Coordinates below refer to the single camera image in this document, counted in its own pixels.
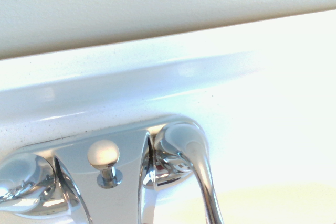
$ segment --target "wall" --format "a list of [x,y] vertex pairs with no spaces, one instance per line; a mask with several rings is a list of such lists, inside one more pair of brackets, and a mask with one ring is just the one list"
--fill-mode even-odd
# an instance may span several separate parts
[[335,8],[336,0],[0,0],[0,59]]

